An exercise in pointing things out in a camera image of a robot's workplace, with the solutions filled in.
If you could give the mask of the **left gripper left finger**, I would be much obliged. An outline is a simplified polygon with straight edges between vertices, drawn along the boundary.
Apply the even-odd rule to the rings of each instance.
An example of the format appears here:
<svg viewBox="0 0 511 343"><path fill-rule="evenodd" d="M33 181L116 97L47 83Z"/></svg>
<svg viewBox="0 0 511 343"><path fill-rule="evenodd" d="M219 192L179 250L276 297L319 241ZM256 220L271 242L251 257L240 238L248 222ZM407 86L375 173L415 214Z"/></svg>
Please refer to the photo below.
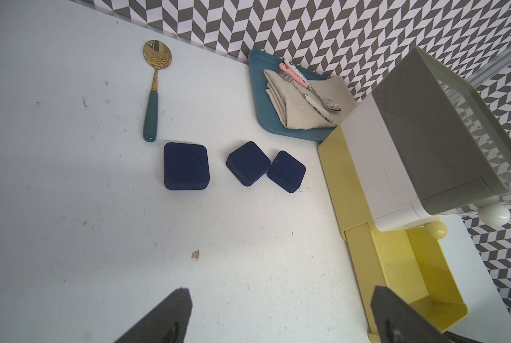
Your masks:
<svg viewBox="0 0 511 343"><path fill-rule="evenodd" d="M187 288L178 288L115 342L182 343L193 303Z"/></svg>

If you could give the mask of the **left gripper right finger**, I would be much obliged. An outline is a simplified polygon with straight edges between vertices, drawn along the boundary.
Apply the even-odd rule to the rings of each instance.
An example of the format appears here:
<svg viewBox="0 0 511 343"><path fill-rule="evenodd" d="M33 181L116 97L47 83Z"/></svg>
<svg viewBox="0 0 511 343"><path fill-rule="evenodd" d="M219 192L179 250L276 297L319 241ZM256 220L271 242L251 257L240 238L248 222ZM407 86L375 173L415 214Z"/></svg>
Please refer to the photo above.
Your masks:
<svg viewBox="0 0 511 343"><path fill-rule="evenodd" d="M381 342L450 342L388 287L375 287L371 310Z"/></svg>

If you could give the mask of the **navy brooch box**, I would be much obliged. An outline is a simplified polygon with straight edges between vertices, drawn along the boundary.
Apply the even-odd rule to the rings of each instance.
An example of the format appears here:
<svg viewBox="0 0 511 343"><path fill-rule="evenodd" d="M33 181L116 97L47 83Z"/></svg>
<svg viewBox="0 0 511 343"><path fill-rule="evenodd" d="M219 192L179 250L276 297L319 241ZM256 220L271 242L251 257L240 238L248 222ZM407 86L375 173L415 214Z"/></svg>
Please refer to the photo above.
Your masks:
<svg viewBox="0 0 511 343"><path fill-rule="evenodd" d="M207 149L201 144L166 143L163 180L168 190L204 190L210 182Z"/></svg>
<svg viewBox="0 0 511 343"><path fill-rule="evenodd" d="M248 141L228 155L226 166L245 187L259 180L271 166L271 160L254 141Z"/></svg>
<svg viewBox="0 0 511 343"><path fill-rule="evenodd" d="M280 151L267 172L269 179L288 193L296 192L304 179L306 166L286 151Z"/></svg>

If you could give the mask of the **three-drawer storage cabinet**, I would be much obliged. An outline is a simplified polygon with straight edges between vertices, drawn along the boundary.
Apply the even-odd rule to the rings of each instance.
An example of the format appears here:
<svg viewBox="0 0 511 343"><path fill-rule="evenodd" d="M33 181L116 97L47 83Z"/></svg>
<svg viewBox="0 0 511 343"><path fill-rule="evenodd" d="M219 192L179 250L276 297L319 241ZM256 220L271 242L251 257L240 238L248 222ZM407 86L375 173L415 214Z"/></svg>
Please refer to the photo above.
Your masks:
<svg viewBox="0 0 511 343"><path fill-rule="evenodd" d="M511 138L478 92L412 49L318 147L372 342L394 337L375 309L388 287L440 332L468 314L439 245L442 216L510 219Z"/></svg>

